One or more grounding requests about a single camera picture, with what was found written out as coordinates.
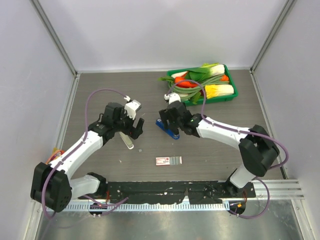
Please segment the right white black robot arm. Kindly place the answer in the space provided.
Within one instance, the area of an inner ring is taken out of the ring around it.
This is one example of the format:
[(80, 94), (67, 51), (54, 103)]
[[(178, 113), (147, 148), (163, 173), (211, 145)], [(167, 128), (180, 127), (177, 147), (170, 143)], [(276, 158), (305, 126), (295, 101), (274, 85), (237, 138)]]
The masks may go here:
[(242, 164), (225, 182), (226, 193), (233, 198), (243, 193), (248, 182), (265, 176), (280, 153), (275, 142), (260, 125), (247, 128), (218, 122), (202, 112), (192, 114), (178, 100), (160, 110), (159, 116), (165, 130), (174, 134), (181, 130), (186, 135), (215, 140), (240, 152)]

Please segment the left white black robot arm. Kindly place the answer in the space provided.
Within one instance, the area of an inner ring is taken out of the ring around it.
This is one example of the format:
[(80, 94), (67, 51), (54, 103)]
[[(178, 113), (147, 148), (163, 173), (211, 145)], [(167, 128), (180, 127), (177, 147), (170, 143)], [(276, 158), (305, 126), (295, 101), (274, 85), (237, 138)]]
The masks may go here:
[(141, 104), (130, 100), (125, 105), (110, 102), (97, 121), (65, 153), (50, 163), (39, 163), (33, 173), (30, 197), (45, 207), (59, 213), (71, 200), (85, 195), (102, 199), (108, 184), (105, 177), (90, 172), (73, 179), (76, 170), (97, 150), (102, 148), (116, 133), (136, 140), (143, 133), (144, 119), (134, 125)]

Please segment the white beige stapler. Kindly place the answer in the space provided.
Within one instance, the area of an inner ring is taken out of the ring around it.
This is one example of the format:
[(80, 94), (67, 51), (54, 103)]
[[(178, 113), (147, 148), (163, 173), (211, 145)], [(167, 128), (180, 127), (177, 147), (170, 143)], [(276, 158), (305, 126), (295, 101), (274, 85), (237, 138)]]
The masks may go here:
[(127, 146), (127, 148), (129, 150), (132, 150), (134, 148), (134, 144), (133, 144), (131, 138), (128, 135), (124, 134), (123, 132), (119, 132), (119, 135), (120, 135), (122, 141)]

